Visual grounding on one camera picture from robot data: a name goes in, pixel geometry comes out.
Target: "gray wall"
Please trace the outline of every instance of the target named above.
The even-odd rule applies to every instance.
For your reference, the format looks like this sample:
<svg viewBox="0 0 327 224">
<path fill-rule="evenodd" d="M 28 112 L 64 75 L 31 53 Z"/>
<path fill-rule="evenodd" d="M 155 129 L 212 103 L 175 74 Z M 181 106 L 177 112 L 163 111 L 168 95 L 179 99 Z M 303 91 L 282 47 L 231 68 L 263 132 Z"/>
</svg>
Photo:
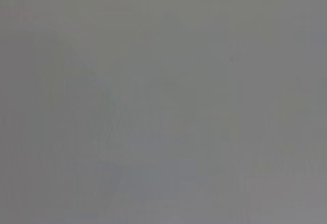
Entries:
<svg viewBox="0 0 327 224">
<path fill-rule="evenodd" d="M 1 0 L 0 221 L 325 223 L 327 0 Z"/>
</svg>

